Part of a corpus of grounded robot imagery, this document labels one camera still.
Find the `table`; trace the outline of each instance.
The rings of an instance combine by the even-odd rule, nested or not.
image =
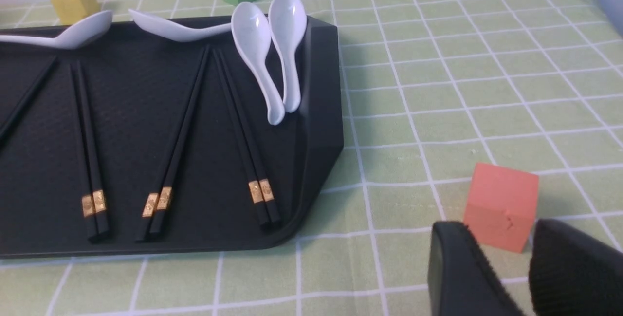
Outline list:
[[[101,0],[165,18],[221,0]],[[265,11],[271,0],[260,0]],[[5,260],[20,315],[427,315],[430,225],[460,220],[476,162],[541,176],[538,216],[623,243],[623,39],[594,0],[302,0],[338,25],[345,149],[274,249]],[[0,27],[54,25],[35,4]],[[530,311],[531,247],[484,247]]]

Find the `black chopstick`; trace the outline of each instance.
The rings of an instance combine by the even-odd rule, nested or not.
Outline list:
[[[47,76],[50,71],[52,71],[52,67],[56,63],[56,56],[50,59],[45,65],[44,68],[39,72],[39,74],[35,77],[35,80],[30,85],[28,90],[22,95],[22,98],[18,101],[18,103],[11,110],[11,114],[6,118],[2,126],[0,127],[0,143],[4,140],[6,135],[9,133],[13,125],[18,122],[22,112],[27,108],[29,103],[33,100],[35,95],[37,94],[40,87],[43,85],[44,81],[47,79]]]
[[[102,176],[100,175],[100,161],[97,156],[97,145],[95,134],[93,134],[93,119],[91,119],[91,104],[89,103],[89,92],[85,81],[82,65],[78,62],[78,91],[80,93],[80,109],[82,110],[82,131],[86,144],[87,163],[89,164],[89,175],[91,177],[91,190],[93,190],[93,203],[95,205],[95,220],[97,221],[97,233],[100,238],[109,234],[109,219],[106,205],[106,196],[102,187]]]
[[[266,203],[269,218],[271,218],[271,222],[274,225],[278,225],[279,223],[281,223],[279,210],[276,206],[271,183],[269,182],[266,170],[264,169],[262,157],[260,156],[260,151],[257,147],[255,139],[253,138],[253,133],[251,132],[251,127],[249,127],[249,121],[247,121],[247,116],[244,113],[244,107],[242,105],[242,101],[240,100],[240,94],[238,94],[238,88],[236,87],[236,84],[231,77],[229,67],[227,66],[227,61],[225,60],[223,52],[219,51],[218,55],[223,65],[223,70],[225,72],[225,81],[227,81],[227,85],[229,85],[229,91],[231,92],[236,111],[238,112],[238,118],[240,119],[240,125],[242,126],[244,138],[247,141],[247,147],[249,148],[249,153],[251,154],[253,167],[255,167],[257,178],[260,179],[260,189],[262,189],[262,197],[264,199],[264,202]]]
[[[181,108],[180,117],[174,125],[174,128],[170,132],[169,142],[167,143],[165,153],[163,154],[162,162],[160,162],[160,165],[158,166],[158,170],[156,172],[156,179],[154,180],[152,187],[149,189],[149,195],[147,196],[145,207],[143,207],[141,222],[138,227],[138,231],[136,231],[136,236],[134,237],[134,240],[136,240],[136,242],[143,242],[147,239],[151,220],[154,216],[154,212],[156,211],[156,205],[159,202],[158,199],[160,197],[160,193],[162,192],[163,183],[165,181],[167,170],[169,169],[169,164],[171,163],[171,158],[173,157],[175,147],[178,143],[178,138],[180,136],[182,124],[184,123],[188,105],[193,96],[194,87],[198,81],[200,70],[204,66],[204,62],[207,61],[208,49],[209,48],[204,48],[201,51],[201,55],[197,62],[197,68],[195,70],[195,73],[193,74],[193,79],[191,80],[191,87],[188,89],[188,93],[184,99],[184,107]]]
[[[95,222],[95,207],[93,205],[93,194],[91,191],[91,180],[89,179],[89,165],[84,147],[84,133],[82,131],[82,121],[80,121],[80,108],[78,107],[78,85],[73,78],[71,66],[69,70],[69,81],[71,83],[72,97],[71,105],[73,110],[73,121],[75,126],[76,149],[78,152],[78,171],[80,176],[80,190],[82,194],[82,216],[87,228],[87,239],[95,242],[97,239],[97,225]]]
[[[173,183],[175,182],[175,176],[178,173],[178,167],[180,167],[180,160],[184,154],[184,147],[186,143],[186,137],[190,130],[191,123],[193,122],[194,111],[197,106],[197,100],[199,99],[199,92],[203,82],[205,66],[207,65],[207,58],[209,57],[210,49],[205,48],[203,51],[203,59],[201,60],[201,66],[197,72],[197,77],[194,81],[193,92],[191,98],[188,101],[188,107],[184,115],[184,121],[180,128],[180,134],[178,141],[175,145],[175,150],[171,155],[171,162],[169,168],[166,171],[165,180],[163,181],[162,191],[156,204],[156,211],[154,212],[153,220],[149,228],[149,236],[156,237],[162,233],[162,226],[165,220],[165,214],[171,206],[171,199],[173,198]]]
[[[238,118],[238,112],[236,112],[234,101],[232,100],[229,87],[227,86],[227,78],[225,77],[224,72],[225,68],[220,61],[220,54],[215,57],[215,60],[216,67],[219,72],[220,83],[223,89],[223,95],[225,96],[225,103],[227,104],[227,109],[229,110],[229,118],[232,121],[234,133],[236,134],[238,153],[242,159],[242,165],[244,166],[247,181],[249,182],[249,194],[251,195],[253,206],[256,208],[257,220],[260,227],[266,227],[269,223],[271,223],[271,220],[266,212],[266,203],[264,202],[264,198],[262,196],[262,189],[260,189],[260,183],[257,179],[255,167],[253,167],[253,161],[251,159],[251,154],[249,153],[249,147],[247,147],[247,141],[244,138],[244,132],[242,131],[240,119]]]

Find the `ceramic spoon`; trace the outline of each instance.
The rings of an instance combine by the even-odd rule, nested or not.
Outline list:
[[[283,105],[293,112],[301,104],[294,53],[307,28],[307,14],[301,0],[273,0],[269,8],[269,23],[276,51],[281,59],[283,74]]]
[[[78,23],[66,28],[64,32],[54,38],[0,35],[0,42],[22,43],[24,45],[58,48],[60,50],[75,50],[106,34],[112,21],[113,12],[105,10],[78,21]]]
[[[129,10],[134,23],[143,30],[177,42],[197,41],[198,39],[231,31],[230,23],[209,28],[189,28],[156,15]]]
[[[240,57],[260,85],[266,101],[269,123],[277,125],[283,120],[285,110],[275,83],[266,69],[266,56],[271,48],[269,21],[253,3],[240,3],[232,14],[232,36]]]

